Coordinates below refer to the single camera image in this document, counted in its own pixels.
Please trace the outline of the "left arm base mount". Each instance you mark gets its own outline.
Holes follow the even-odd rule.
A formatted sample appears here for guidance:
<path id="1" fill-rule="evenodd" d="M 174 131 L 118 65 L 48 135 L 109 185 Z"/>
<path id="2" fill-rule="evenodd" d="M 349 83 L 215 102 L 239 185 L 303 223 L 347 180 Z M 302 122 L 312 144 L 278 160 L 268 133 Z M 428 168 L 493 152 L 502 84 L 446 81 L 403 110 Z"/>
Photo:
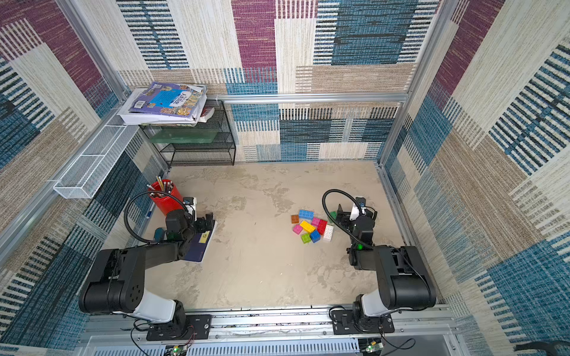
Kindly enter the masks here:
<path id="1" fill-rule="evenodd" d="M 212 322 L 211 314 L 186 315 L 184 322 L 151 324 L 147 341 L 206 340 Z"/>

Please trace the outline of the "dark blue square lego brick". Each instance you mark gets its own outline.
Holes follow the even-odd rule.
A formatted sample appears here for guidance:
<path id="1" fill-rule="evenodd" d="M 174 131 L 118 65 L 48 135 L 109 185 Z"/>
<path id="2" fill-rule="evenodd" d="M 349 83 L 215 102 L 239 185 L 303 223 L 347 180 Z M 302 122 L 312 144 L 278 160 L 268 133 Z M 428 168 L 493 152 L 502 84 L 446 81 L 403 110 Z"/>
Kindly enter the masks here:
<path id="1" fill-rule="evenodd" d="M 321 235 L 319 234 L 319 232 L 317 230 L 314 230 L 313 232 L 310 233 L 310 240 L 313 243 L 318 242 L 321 239 Z"/>

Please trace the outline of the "red pencil cup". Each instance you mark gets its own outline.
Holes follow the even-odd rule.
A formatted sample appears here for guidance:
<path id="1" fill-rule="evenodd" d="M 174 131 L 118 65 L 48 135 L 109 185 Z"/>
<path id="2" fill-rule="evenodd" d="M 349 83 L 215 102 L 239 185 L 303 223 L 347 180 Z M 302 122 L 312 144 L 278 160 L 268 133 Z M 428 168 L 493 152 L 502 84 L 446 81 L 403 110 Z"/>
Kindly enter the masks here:
<path id="1" fill-rule="evenodd" d="M 182 202 L 183 197 L 170 179 L 153 182 L 148 186 L 148 191 L 151 192 L 151 200 L 165 216 L 170 212 L 183 210 L 181 204 L 177 202 L 177 200 Z"/>

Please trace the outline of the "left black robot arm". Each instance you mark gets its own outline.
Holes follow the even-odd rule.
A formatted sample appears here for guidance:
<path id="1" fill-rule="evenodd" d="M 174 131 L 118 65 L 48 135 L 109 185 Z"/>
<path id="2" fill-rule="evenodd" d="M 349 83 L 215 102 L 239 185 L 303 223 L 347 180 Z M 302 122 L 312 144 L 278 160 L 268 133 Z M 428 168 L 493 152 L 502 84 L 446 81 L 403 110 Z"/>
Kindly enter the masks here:
<path id="1" fill-rule="evenodd" d="M 184 324 L 183 304 L 162 298 L 145 287 L 145 272 L 177 262 L 203 247 L 200 235 L 215 228 L 212 213 L 194 216 L 174 210 L 166 216 L 171 240 L 128 249 L 100 251 L 83 284 L 79 307 L 86 314 L 126 314 L 153 324 Z"/>

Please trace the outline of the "red long lego brick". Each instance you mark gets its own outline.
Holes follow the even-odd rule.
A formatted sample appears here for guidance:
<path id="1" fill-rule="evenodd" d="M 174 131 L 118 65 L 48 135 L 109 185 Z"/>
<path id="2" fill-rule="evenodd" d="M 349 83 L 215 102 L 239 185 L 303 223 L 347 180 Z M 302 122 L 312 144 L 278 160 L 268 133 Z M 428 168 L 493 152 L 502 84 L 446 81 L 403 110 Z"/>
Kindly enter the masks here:
<path id="1" fill-rule="evenodd" d="M 327 221 L 326 220 L 320 220 L 318 225 L 317 225 L 317 232 L 320 235 L 324 235 L 326 229 L 327 229 Z"/>

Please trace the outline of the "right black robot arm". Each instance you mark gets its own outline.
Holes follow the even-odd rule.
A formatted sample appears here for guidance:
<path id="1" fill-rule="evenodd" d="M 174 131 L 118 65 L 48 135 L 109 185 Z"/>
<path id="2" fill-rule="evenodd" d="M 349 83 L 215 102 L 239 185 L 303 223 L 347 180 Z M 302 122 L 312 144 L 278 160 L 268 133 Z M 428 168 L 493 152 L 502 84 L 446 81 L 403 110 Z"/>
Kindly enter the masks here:
<path id="1" fill-rule="evenodd" d="M 419 251 L 414 246 L 374 246 L 372 242 L 376 213 L 357 208 L 357 217 L 338 208 L 329 213 L 332 223 L 346 232 L 351 241 L 347 249 L 350 265 L 376 273 L 377 289 L 358 295 L 351 313 L 342 314 L 344 331 L 393 332 L 391 315 L 395 312 L 419 312 L 436 304 L 436 292 Z"/>

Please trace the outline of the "white long lego brick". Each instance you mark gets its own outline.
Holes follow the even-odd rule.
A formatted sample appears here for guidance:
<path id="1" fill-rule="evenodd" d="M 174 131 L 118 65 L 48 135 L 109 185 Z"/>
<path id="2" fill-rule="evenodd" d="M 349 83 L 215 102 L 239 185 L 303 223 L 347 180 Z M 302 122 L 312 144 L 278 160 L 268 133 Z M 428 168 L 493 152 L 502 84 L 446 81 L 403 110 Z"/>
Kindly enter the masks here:
<path id="1" fill-rule="evenodd" d="M 333 235 L 333 231 L 334 231 L 334 227 L 332 225 L 327 225 L 324 233 L 322 235 L 323 240 L 325 241 L 331 241 L 332 240 L 332 235 Z"/>

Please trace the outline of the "stack of books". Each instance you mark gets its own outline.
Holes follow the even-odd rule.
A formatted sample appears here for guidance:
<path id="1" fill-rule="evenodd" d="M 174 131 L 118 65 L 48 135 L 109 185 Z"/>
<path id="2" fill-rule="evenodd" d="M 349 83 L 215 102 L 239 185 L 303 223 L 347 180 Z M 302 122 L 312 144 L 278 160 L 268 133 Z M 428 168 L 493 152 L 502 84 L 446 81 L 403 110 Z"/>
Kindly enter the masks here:
<path id="1" fill-rule="evenodd" d="M 207 87 L 153 82 L 133 90 L 118 115 L 126 125 L 206 123 L 216 109 L 206 104 Z"/>

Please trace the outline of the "light blue long lego brick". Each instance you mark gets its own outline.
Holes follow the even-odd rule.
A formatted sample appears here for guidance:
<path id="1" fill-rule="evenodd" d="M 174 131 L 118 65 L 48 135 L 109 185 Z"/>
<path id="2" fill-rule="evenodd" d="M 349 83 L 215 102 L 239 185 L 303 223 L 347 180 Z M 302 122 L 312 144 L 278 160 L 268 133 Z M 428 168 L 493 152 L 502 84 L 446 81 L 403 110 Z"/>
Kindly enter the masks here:
<path id="1" fill-rule="evenodd" d="M 302 220 L 312 220 L 314 218 L 314 212 L 308 210 L 300 210 L 298 216 Z"/>

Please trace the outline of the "purple notebook yellow label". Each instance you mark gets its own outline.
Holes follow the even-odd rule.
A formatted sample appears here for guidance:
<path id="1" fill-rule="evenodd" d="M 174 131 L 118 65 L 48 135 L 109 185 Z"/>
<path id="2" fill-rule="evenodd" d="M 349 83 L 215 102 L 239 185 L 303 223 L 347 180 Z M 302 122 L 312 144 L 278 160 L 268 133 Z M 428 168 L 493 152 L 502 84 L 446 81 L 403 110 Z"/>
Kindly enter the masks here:
<path id="1" fill-rule="evenodd" d="M 182 260 L 201 263 L 205 258 L 209 243 L 215 235 L 217 221 L 212 222 L 212 228 L 203 233 L 196 234 L 191 240 L 188 252 L 182 257 Z"/>

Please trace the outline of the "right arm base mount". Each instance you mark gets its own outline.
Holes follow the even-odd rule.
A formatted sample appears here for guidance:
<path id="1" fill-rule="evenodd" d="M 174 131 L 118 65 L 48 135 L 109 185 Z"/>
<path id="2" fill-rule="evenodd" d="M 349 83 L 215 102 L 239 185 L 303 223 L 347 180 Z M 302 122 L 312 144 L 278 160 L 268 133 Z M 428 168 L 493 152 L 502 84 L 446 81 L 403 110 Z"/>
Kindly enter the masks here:
<path id="1" fill-rule="evenodd" d="M 368 317 L 360 311 L 346 310 L 337 306 L 328 311 L 335 335 L 390 334 L 395 332 L 388 315 Z"/>

